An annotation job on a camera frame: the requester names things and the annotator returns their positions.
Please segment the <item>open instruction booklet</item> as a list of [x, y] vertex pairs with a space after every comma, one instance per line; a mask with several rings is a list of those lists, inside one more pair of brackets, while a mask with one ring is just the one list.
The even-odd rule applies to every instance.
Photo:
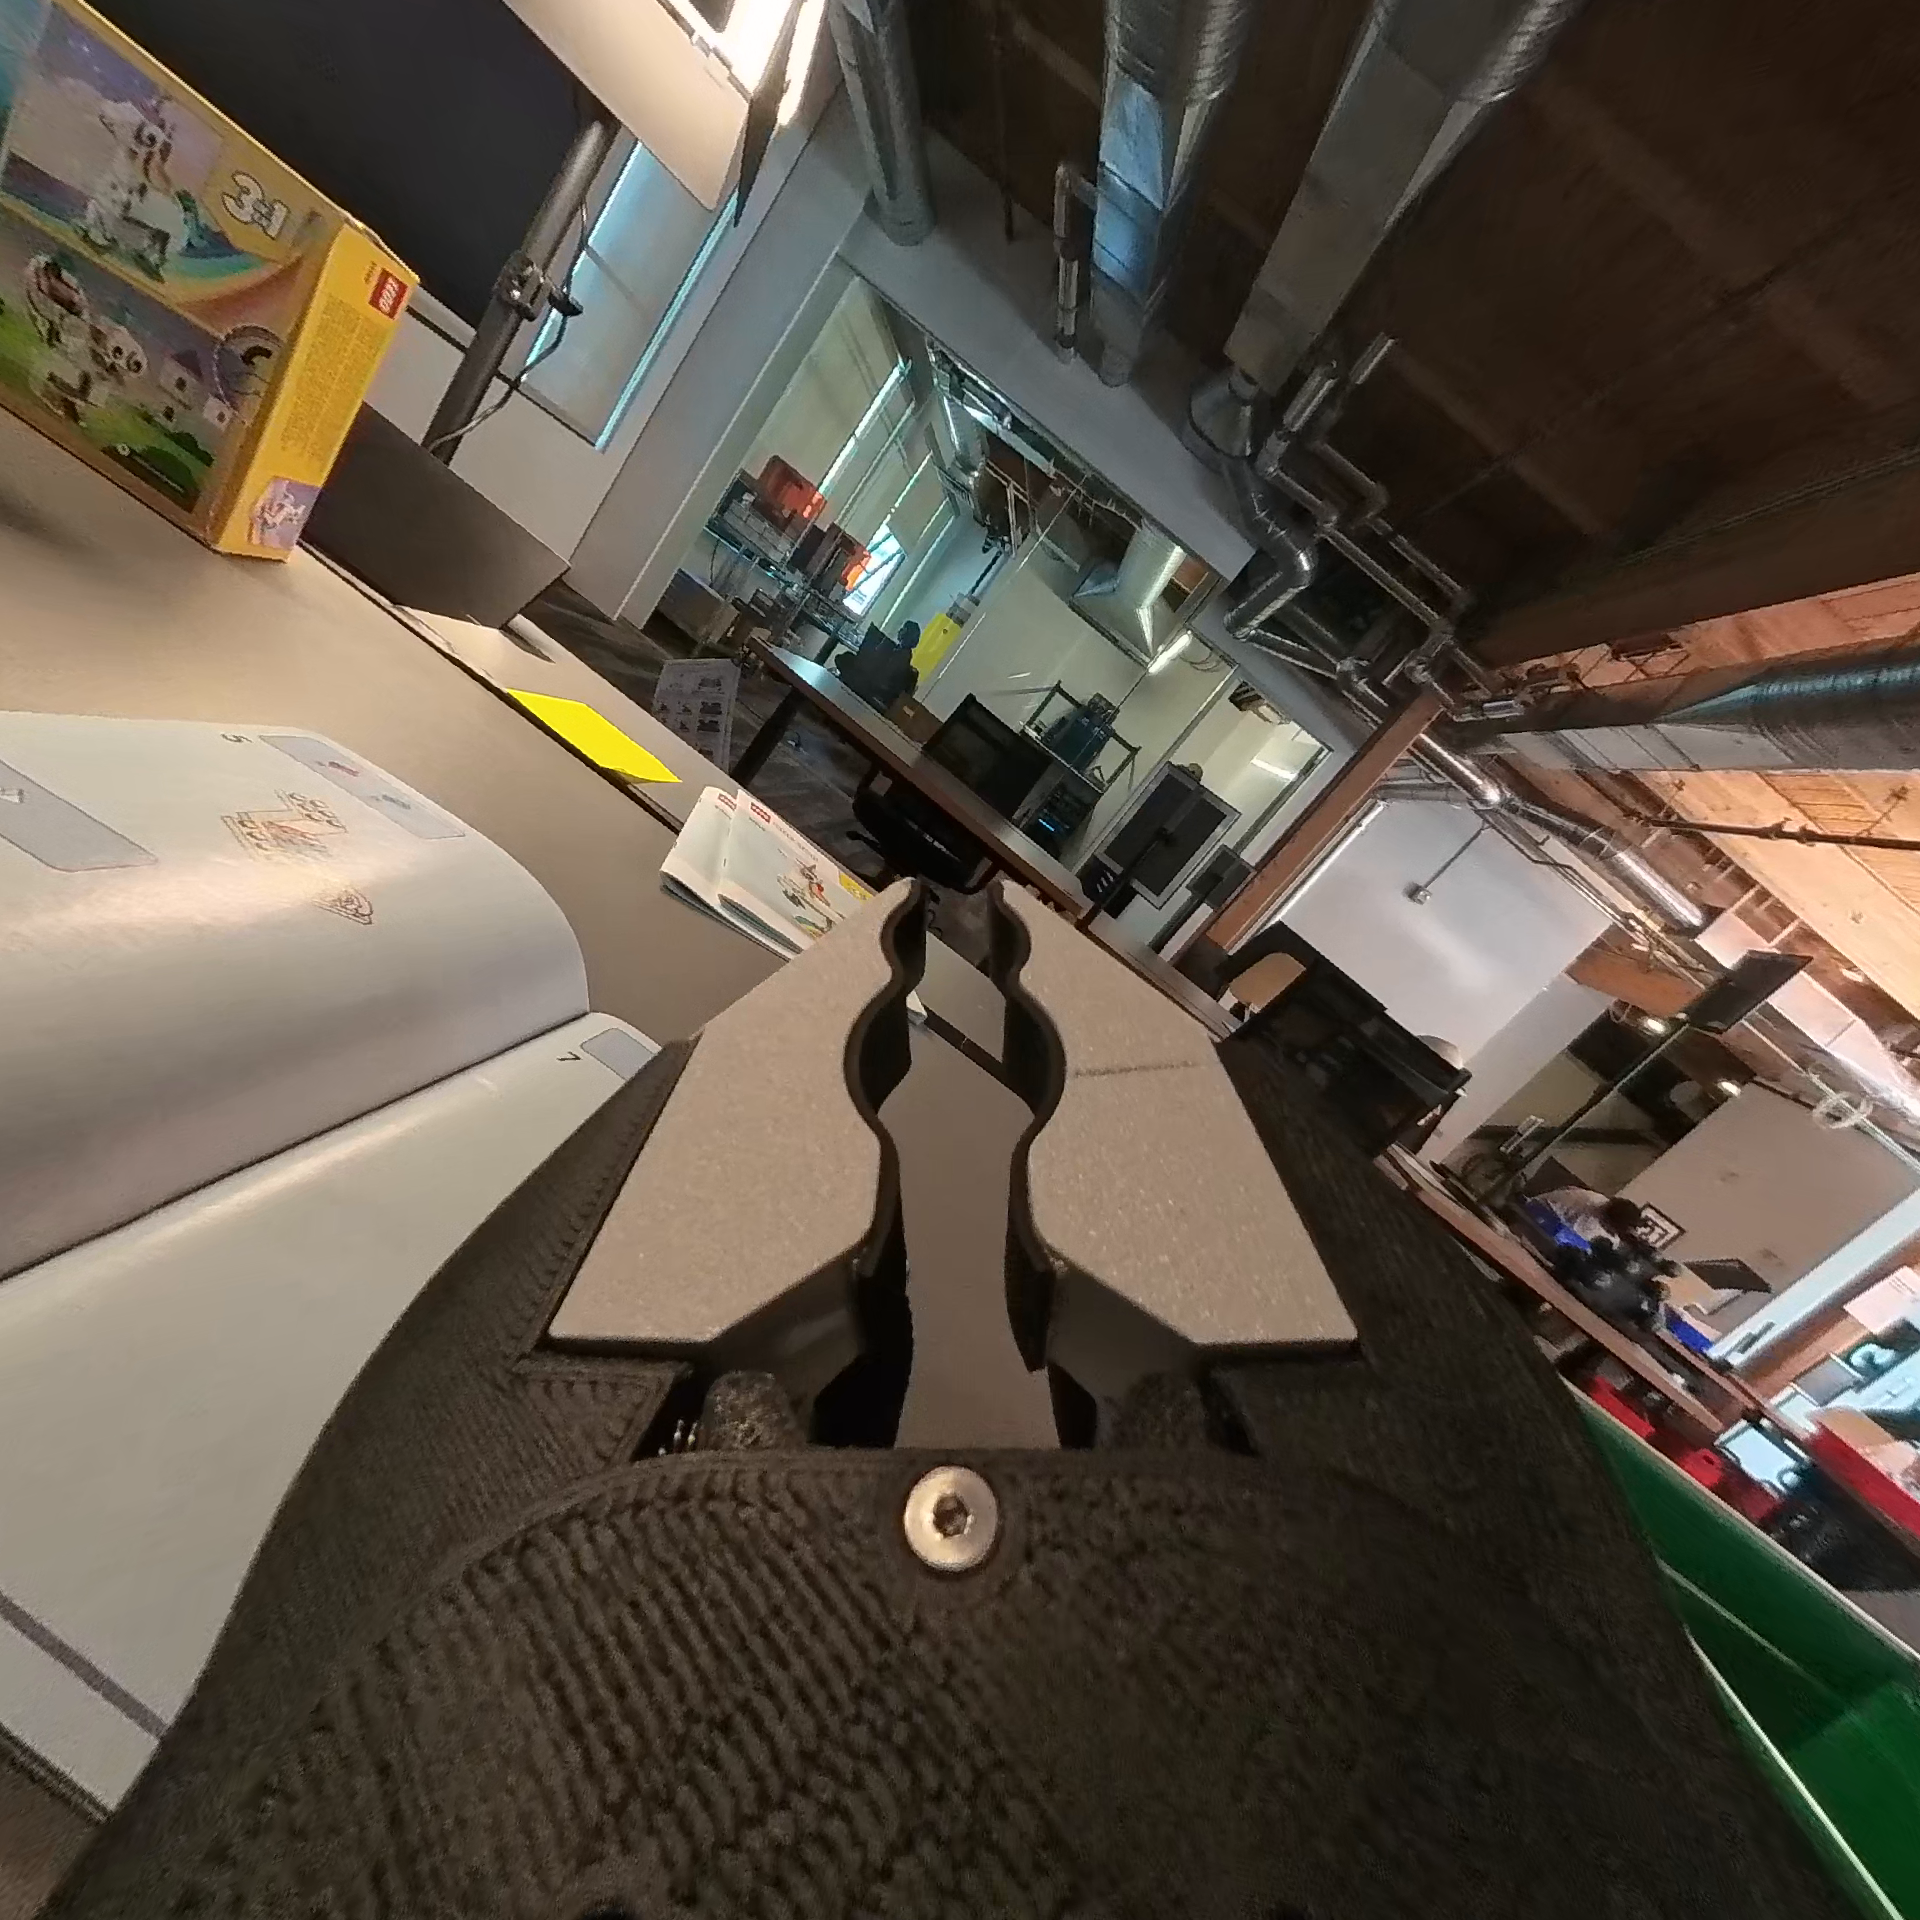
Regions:
[[110, 1810], [420, 1288], [659, 1051], [348, 747], [3, 724], [6, 1749]]

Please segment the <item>black tripod light stand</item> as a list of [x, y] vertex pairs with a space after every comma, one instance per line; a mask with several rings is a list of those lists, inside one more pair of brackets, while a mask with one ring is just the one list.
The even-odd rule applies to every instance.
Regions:
[[590, 106], [427, 420], [424, 450], [440, 465], [451, 467], [468, 434], [518, 394], [518, 378], [505, 376], [505, 365], [522, 332], [550, 316], [570, 323], [582, 314], [571, 275], [585, 252], [593, 191], [616, 144], [616, 116]]

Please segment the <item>small printed sign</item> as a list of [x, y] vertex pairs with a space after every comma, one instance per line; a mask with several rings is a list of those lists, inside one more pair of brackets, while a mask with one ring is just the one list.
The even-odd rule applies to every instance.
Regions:
[[652, 716], [719, 770], [731, 764], [742, 663], [731, 656], [668, 658], [656, 674]]

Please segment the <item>closed instruction booklet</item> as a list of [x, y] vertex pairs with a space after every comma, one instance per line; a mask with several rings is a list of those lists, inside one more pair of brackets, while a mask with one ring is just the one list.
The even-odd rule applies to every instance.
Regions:
[[780, 956], [804, 953], [873, 899], [756, 797], [713, 784], [663, 857], [662, 885]]

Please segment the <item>wooden ceiling beam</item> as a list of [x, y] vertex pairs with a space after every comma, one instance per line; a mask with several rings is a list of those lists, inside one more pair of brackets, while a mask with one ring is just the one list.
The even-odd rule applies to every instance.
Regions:
[[1308, 885], [1312, 871], [1353, 835], [1385, 778], [1448, 708], [1441, 690], [1425, 688], [1379, 719], [1353, 755], [1312, 784], [1311, 797], [1288, 817], [1250, 877], [1195, 928], [1195, 943], [1230, 953], [1274, 922]]

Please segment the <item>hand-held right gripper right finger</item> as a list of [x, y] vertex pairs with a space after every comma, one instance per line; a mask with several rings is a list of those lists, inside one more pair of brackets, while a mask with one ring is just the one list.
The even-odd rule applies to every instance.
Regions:
[[1064, 1445], [1155, 1380], [1350, 1361], [1358, 1331], [1218, 1043], [1054, 907], [990, 890], [1002, 1072], [1027, 1108], [1006, 1309]]

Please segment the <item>lego set box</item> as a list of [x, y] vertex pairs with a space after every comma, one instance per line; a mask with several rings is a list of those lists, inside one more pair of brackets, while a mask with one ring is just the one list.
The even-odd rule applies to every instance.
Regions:
[[3, 403], [204, 547], [288, 560], [418, 289], [90, 5], [3, 5]]

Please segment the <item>black panel on stand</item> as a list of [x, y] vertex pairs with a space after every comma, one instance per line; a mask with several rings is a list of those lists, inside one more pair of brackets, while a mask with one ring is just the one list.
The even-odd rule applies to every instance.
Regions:
[[1169, 905], [1239, 819], [1198, 762], [1170, 759], [1092, 849], [1078, 876], [1081, 891], [1114, 920], [1134, 903]]

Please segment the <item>black mesh office chair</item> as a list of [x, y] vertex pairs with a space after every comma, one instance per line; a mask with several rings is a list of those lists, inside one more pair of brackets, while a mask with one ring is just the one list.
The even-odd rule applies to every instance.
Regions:
[[1371, 1157], [1426, 1146], [1473, 1079], [1456, 1048], [1408, 1032], [1339, 968], [1304, 960], [1311, 973], [1241, 1028], [1311, 1079]]

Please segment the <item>brown wooden table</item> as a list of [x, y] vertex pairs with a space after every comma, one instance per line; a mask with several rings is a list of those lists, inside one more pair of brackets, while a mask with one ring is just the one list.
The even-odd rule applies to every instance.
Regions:
[[1379, 1168], [1418, 1201], [1470, 1255], [1489, 1267], [1508, 1293], [1534, 1303], [1564, 1329], [1566, 1340], [1551, 1349], [1555, 1361], [1606, 1356], [1641, 1394], [1664, 1402], [1674, 1417], [1708, 1443], [1739, 1424], [1764, 1426], [1799, 1443], [1806, 1428], [1770, 1405], [1736, 1376], [1716, 1372], [1687, 1352], [1668, 1331], [1631, 1331], [1583, 1303], [1551, 1267], [1502, 1221], [1464, 1204], [1438, 1176], [1399, 1148], [1379, 1157]]
[[756, 727], [731, 764], [731, 780], [748, 789], [762, 776], [787, 735], [798, 724], [801, 711], [809, 711], [850, 752], [864, 759], [870, 773], [911, 789], [934, 807], [966, 842], [980, 852], [984, 874], [1020, 880], [1080, 925], [1090, 925], [1102, 915], [1074, 876], [1054, 856], [1046, 852], [1012, 824], [995, 815], [953, 773], [942, 768], [929, 749], [911, 740], [899, 727], [856, 698], [832, 673], [771, 641], [751, 641], [751, 661], [756, 671], [780, 684], [780, 700]]

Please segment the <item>yellow paper sheet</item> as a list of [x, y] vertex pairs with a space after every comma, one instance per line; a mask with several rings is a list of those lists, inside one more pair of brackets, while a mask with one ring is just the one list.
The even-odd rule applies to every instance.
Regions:
[[680, 784], [659, 755], [609, 721], [594, 706], [564, 696], [505, 688], [507, 700], [535, 719], [542, 729], [590, 762], [600, 773], [627, 784]]

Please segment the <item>metal ceiling duct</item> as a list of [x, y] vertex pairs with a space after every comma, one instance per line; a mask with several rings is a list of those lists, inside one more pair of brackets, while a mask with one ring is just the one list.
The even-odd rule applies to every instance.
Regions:
[[899, 248], [926, 242], [938, 224], [921, 84], [907, 3], [828, 3], [832, 47], [871, 177], [871, 215]]
[[1919, 641], [1564, 690], [1511, 719], [1478, 711], [1456, 729], [1474, 745], [1577, 738], [1623, 749], [1631, 773], [1912, 776]]
[[1252, 3], [1106, 3], [1090, 320], [1102, 384], [1128, 384], [1161, 320], [1198, 179], [1256, 28]]
[[1371, 7], [1227, 340], [1246, 383], [1279, 394], [1306, 369], [1398, 221], [1579, 12], [1579, 3]]

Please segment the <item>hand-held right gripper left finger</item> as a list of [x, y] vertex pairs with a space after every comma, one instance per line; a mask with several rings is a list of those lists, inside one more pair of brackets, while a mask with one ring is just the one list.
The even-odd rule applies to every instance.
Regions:
[[899, 1426], [915, 1356], [899, 1151], [926, 887], [899, 880], [712, 1019], [547, 1325], [579, 1353], [772, 1376]]

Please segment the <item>large black board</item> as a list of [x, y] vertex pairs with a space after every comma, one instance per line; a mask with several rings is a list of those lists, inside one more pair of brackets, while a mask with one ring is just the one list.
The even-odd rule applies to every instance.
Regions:
[[100, 3], [466, 324], [602, 103], [499, 3]]

